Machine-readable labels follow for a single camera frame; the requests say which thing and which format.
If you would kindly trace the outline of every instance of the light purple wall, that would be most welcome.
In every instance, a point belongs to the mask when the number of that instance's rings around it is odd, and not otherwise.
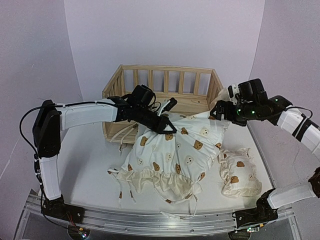
[[[10,240],[29,191],[39,189],[19,120],[45,99],[82,96],[63,0],[1,0],[0,24],[0,238]],[[32,114],[24,123],[29,139],[34,120]]]
[[[85,100],[101,97],[120,64],[215,68],[225,85],[249,78],[264,0],[65,1]]]
[[[311,109],[320,124],[320,3],[318,0],[269,0],[250,78],[261,78],[269,97],[282,95]],[[282,187],[312,175],[320,161],[286,132],[269,122],[252,122],[276,185]],[[302,238],[318,240],[320,201],[296,203]]]

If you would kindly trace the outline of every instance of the white cord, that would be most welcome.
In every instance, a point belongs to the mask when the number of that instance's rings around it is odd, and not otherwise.
[[[133,124],[130,124],[129,126],[126,126],[125,128],[121,129],[120,131],[118,131],[110,140],[110,143],[112,143],[113,140],[115,140],[116,137],[118,137],[120,134],[122,134],[125,130],[131,128],[132,126],[134,126],[135,124],[137,124],[136,122]]]
[[[122,145],[125,137],[128,136],[128,135],[129,135],[133,130],[135,130],[135,129],[136,129],[136,128],[135,128],[135,125],[133,125],[132,128],[131,128],[125,135],[123,135],[123,137],[122,137],[121,140],[120,140],[120,145]]]
[[[166,211],[160,211],[160,213],[162,215],[165,215],[165,216],[168,216],[170,218],[174,218],[174,219],[183,219],[183,220],[189,220],[189,219],[192,219],[194,218],[194,216],[196,215],[197,213],[197,208],[198,208],[198,198],[196,197],[196,195],[194,195],[194,199],[195,199],[195,208],[194,208],[194,212],[192,214],[192,216],[180,216],[180,215],[177,215],[177,214],[172,214],[172,213],[169,213],[169,212],[166,212]]]

